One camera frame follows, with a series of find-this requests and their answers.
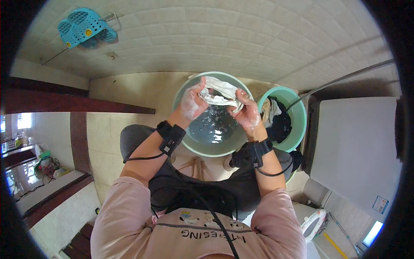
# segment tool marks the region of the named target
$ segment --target smiley face sticker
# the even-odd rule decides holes
[[[88,36],[88,37],[91,36],[92,35],[92,31],[90,29],[87,29],[85,31],[85,35]]]

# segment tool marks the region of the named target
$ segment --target white cloth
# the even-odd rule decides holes
[[[273,117],[282,114],[282,110],[279,108],[279,105],[277,105],[276,100],[271,99],[270,100],[270,110],[269,110],[269,116],[267,119],[263,122],[263,125],[265,128],[269,128],[273,124]]]
[[[234,106],[236,109],[233,111],[234,113],[239,112],[243,108],[243,104],[236,99],[236,90],[237,87],[234,85],[223,82],[218,80],[215,77],[206,76],[206,87],[201,90],[199,93],[199,96],[206,101],[208,104],[215,104],[215,105],[226,105],[226,106]],[[227,100],[223,96],[218,95],[211,95],[208,93],[208,88],[214,89],[216,91],[219,91],[224,97],[228,99],[233,99],[234,101]]]

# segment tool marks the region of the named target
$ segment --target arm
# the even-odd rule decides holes
[[[243,127],[246,131],[248,141],[263,141],[267,138],[267,133],[265,126],[262,124],[260,118],[260,113],[257,107],[257,104],[246,97],[246,93],[241,89],[236,91],[237,98],[244,104],[243,109],[234,114],[232,111],[234,107],[228,107],[229,113],[236,119],[236,121]],[[282,167],[279,163],[279,160],[276,157],[274,151],[270,151],[264,156],[263,167],[261,170],[267,174],[278,174],[282,171]],[[262,175],[259,171],[255,170],[256,179],[259,186],[260,196],[263,198],[266,194],[278,189],[286,188],[286,182],[284,175],[278,175],[275,177],[269,177]]]
[[[205,78],[187,89],[178,108],[167,119],[170,125],[187,128],[208,104],[197,93],[205,87]],[[130,157],[152,157],[162,137],[152,133]],[[95,258],[135,258],[136,248],[141,247],[151,229],[145,223],[151,217],[149,180],[165,162],[167,155],[151,160],[127,161],[121,178],[114,181],[95,221],[91,236],[91,254]]]
[[[190,123],[203,113],[208,104],[198,96],[198,93],[205,87],[205,77],[201,77],[200,82],[193,87],[188,88],[181,99],[177,109],[167,119],[171,126],[177,124],[186,129]],[[137,149],[131,154],[133,157],[153,157],[161,154],[158,149],[162,143],[162,137],[157,131],[152,133]],[[129,176],[138,179],[144,186],[148,187],[148,182],[161,168],[167,155],[151,160],[131,160],[125,163],[121,172],[121,177]]]
[[[267,133],[261,123],[258,107],[245,94],[241,90],[236,92],[237,98],[245,106],[239,113],[230,114],[246,131],[249,141],[263,141],[267,138]],[[262,156],[262,159],[261,170],[265,173],[278,174],[282,171],[273,150]],[[255,171],[262,200],[252,217],[252,229],[259,231],[259,237],[275,258],[306,258],[305,238],[286,191],[284,175],[269,177]]]

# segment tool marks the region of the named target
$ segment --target person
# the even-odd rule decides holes
[[[208,104],[198,96],[204,87],[202,77],[185,91],[167,119],[171,126],[186,129],[207,109]],[[244,107],[236,114],[232,112],[235,107],[227,107],[229,113],[249,142],[265,140],[256,103],[241,89],[236,97]],[[123,159],[157,156],[162,141],[154,128],[130,125],[120,136]],[[262,172],[278,174],[291,166],[289,159],[280,159],[276,153],[286,155],[275,149],[263,155]],[[240,164],[227,180],[203,182],[177,172],[166,154],[127,161],[95,221],[92,258],[233,258],[230,241],[200,197],[214,208],[237,257],[306,258],[305,239],[286,191],[285,176],[265,176],[247,160]],[[254,210],[250,227],[240,222]],[[164,213],[156,223],[152,221],[154,212]]]

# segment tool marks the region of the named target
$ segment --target water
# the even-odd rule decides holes
[[[239,124],[226,110],[226,106],[210,105],[186,129],[187,134],[201,144],[218,144],[229,139]]]

